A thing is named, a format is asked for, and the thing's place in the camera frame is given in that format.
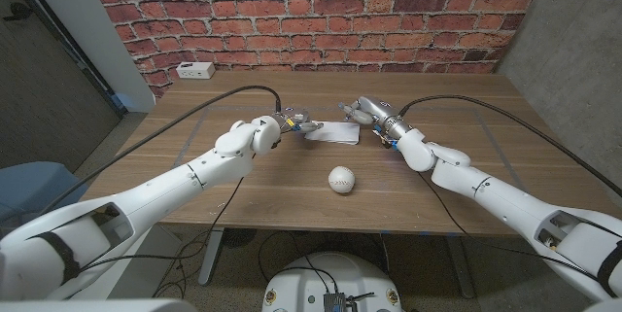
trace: red brick wall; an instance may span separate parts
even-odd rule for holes
[[[101,0],[158,96],[219,70],[489,73],[532,0]]]

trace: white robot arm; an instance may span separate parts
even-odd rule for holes
[[[96,280],[152,225],[215,185],[238,180],[290,130],[320,128],[306,113],[236,122],[214,149],[129,191],[62,207],[0,241],[0,299],[63,299]]]
[[[548,204],[470,166],[465,153],[424,142],[418,129],[380,99],[360,97],[351,106],[340,107],[348,118],[375,124],[383,144],[400,151],[411,169],[433,169],[435,184],[476,201],[522,235],[538,254],[585,272],[545,261],[575,288],[595,300],[622,296],[622,221]]]

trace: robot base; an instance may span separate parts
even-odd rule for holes
[[[396,285],[375,265],[353,255],[325,252],[309,255],[313,266],[330,273],[336,280],[340,293],[350,296],[373,295],[356,301],[354,311],[401,312],[401,303]],[[306,258],[288,264],[289,267],[309,267]],[[335,298],[332,279],[318,272],[326,281],[330,291],[329,299]],[[324,312],[326,288],[313,270],[292,269],[275,275],[265,289],[261,311],[263,312]],[[352,307],[329,308],[330,312],[353,311]]]

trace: wall outlet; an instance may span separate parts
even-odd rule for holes
[[[209,79],[215,71],[212,62],[182,62],[177,66],[177,74],[182,79]]]

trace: white ball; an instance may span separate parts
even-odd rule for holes
[[[328,183],[333,191],[347,193],[354,186],[354,173],[347,167],[337,166],[330,171]]]

